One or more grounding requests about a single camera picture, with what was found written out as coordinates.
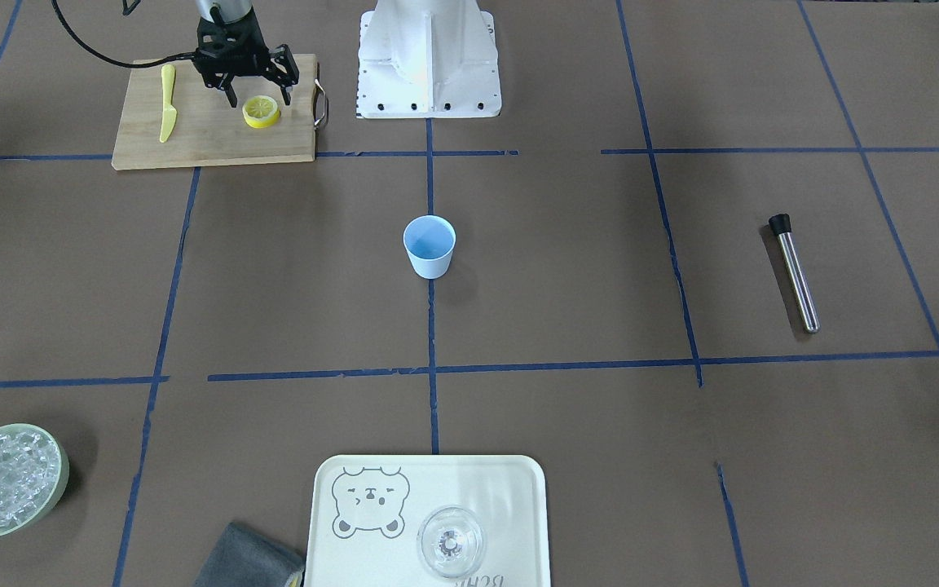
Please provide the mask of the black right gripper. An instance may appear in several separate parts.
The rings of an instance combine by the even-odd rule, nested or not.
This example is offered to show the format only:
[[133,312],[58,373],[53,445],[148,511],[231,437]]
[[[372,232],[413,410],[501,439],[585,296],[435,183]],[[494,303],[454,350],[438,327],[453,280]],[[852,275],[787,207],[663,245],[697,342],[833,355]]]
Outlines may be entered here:
[[261,77],[280,87],[284,104],[292,103],[291,90],[299,70],[289,46],[268,49],[256,12],[232,18],[222,11],[207,11],[197,27],[199,40],[194,67],[204,85],[219,89],[232,108],[237,108],[235,77]]

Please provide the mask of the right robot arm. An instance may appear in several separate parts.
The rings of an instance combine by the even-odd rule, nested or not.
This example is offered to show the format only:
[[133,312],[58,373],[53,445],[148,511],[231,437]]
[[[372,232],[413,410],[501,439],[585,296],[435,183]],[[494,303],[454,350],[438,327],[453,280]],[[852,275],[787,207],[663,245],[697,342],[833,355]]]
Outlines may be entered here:
[[198,1],[201,17],[197,26],[198,46],[192,62],[206,88],[220,90],[232,108],[237,94],[232,81],[238,77],[261,77],[280,88],[284,104],[291,104],[290,91],[298,84],[299,70],[288,45],[269,48],[250,1]]

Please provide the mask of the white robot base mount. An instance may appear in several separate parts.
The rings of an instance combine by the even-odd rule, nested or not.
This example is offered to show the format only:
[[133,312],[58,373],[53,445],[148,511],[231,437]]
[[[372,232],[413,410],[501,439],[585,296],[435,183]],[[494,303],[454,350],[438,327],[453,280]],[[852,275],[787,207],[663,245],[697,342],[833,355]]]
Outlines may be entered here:
[[379,1],[359,33],[357,117],[500,116],[495,19],[476,1]]

